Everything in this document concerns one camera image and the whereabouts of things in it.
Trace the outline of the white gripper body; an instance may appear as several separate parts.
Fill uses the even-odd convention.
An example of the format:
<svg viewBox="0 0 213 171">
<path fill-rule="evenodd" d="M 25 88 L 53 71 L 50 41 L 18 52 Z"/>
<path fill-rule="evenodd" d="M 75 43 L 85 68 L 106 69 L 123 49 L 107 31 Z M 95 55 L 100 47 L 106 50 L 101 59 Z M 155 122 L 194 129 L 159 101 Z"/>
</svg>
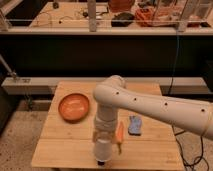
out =
<svg viewBox="0 0 213 171">
<path fill-rule="evenodd" d="M 104 121 L 98 116 L 94 119 L 94 130 L 92 141 L 96 142 L 98 139 L 109 140 L 111 143 L 115 142 L 115 131 L 117 128 L 117 121 Z"/>
</svg>

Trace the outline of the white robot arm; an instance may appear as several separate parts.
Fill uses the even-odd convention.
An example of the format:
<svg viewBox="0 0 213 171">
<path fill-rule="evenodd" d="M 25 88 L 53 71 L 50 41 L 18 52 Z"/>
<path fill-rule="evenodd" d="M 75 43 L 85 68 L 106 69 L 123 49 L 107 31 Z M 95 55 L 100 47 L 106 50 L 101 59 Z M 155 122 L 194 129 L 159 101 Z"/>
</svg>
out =
<svg viewBox="0 0 213 171">
<path fill-rule="evenodd" d="M 118 110 L 126 109 L 213 140 L 213 103 L 136 93 L 127 90 L 118 75 L 98 83 L 93 97 L 97 102 L 94 124 L 100 131 L 114 132 Z"/>
</svg>

